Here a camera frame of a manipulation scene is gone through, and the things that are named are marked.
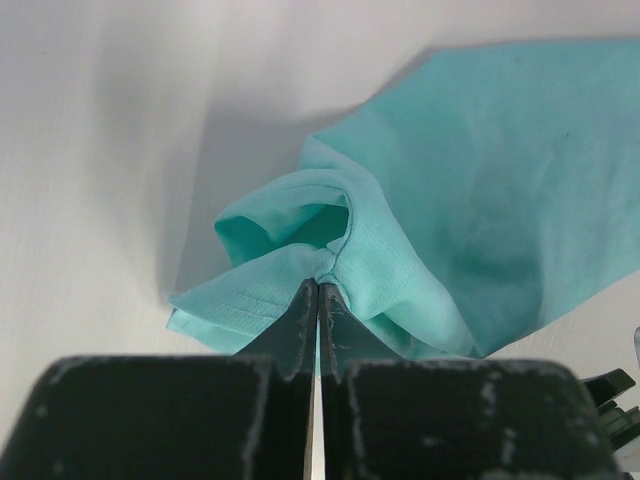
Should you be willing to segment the teal t shirt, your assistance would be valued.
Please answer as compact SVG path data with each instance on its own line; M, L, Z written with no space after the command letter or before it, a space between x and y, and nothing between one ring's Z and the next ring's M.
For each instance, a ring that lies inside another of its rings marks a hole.
M229 205L171 330L234 353L306 279L410 359L485 357L639 267L639 44L435 55Z

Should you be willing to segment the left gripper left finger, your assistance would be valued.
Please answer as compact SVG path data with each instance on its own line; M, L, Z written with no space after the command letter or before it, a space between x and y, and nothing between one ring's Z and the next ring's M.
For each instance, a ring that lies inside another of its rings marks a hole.
M305 479L317 286L231 356L74 356L35 383L13 479Z

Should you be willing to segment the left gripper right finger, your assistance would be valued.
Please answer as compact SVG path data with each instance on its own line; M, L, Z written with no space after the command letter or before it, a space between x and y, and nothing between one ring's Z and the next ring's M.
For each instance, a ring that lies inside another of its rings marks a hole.
M408 361L331 284L318 320L330 479L619 479L587 389L539 360Z

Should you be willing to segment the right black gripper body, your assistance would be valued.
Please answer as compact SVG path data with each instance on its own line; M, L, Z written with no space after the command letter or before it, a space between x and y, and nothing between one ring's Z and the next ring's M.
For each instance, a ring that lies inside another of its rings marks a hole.
M616 400L636 386L624 370L618 368L582 381L589 392L601 425L616 455L639 454L639 407L624 410Z

